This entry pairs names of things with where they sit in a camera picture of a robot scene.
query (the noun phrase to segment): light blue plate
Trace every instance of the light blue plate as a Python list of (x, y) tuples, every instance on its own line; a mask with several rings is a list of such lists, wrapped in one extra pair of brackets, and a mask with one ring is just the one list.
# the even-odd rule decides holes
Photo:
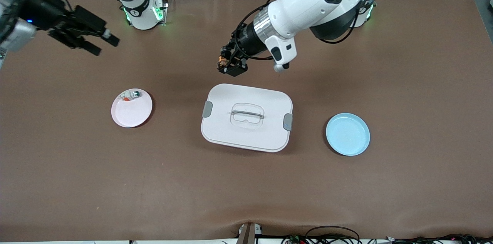
[(370, 144), (370, 130), (366, 123), (354, 114), (337, 114), (325, 129), (327, 141), (338, 153), (359, 155)]

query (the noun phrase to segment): tabletop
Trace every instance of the tabletop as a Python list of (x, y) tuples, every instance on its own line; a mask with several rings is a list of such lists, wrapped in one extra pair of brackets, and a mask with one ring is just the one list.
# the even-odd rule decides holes
[[(138, 31), (116, 0), (70, 0), (108, 21), (99, 57), (44, 32), (0, 72), (0, 241), (211, 239), (244, 222), (266, 234), (315, 225), (362, 237), (493, 234), (493, 64), (473, 0), (378, 0), (341, 44), (296, 36), (287, 72), (249, 60), (216, 70), (220, 47), (265, 0), (170, 0), (168, 23)], [(293, 101), (278, 153), (201, 135), (209, 90), (231, 83)], [(129, 88), (153, 96), (139, 128), (111, 119)], [(359, 156), (324, 139), (335, 114), (368, 124)]]

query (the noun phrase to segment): green led light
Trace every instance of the green led light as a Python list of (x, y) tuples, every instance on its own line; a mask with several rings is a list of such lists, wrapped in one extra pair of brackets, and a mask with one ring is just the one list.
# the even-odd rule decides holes
[(368, 15), (366, 15), (366, 19), (370, 18), (372, 10), (373, 10), (373, 4), (370, 6), (370, 9), (368, 9)]
[(128, 12), (125, 8), (123, 8), (123, 12), (125, 12), (125, 16), (127, 16), (127, 20), (130, 22), (130, 17), (128, 16)]
[(154, 7), (153, 9), (154, 9), (154, 14), (156, 15), (156, 19), (158, 21), (162, 20), (163, 19), (163, 13), (162, 13), (163, 11), (161, 9), (159, 9), (159, 7), (158, 8)]

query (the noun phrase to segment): plate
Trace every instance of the plate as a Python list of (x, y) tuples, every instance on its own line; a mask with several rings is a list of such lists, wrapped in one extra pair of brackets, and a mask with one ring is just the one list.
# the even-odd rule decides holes
[(142, 89), (132, 88), (125, 91), (139, 91), (141, 96), (128, 102), (116, 96), (111, 105), (113, 121), (124, 128), (134, 128), (145, 122), (153, 110), (153, 99)]
[(370, 144), (370, 130), (366, 123), (354, 114), (337, 114), (325, 129), (327, 141), (338, 153), (346, 156), (359, 155)]

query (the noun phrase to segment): gray latch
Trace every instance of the gray latch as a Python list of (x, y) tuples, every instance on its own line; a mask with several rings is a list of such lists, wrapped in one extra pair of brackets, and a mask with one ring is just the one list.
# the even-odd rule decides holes
[(290, 132), (292, 125), (293, 125), (293, 114), (284, 115), (284, 122), (282, 123), (282, 127)]
[(204, 104), (204, 111), (202, 111), (202, 118), (207, 118), (211, 116), (212, 112), (213, 112), (213, 103), (206, 101), (206, 104)]

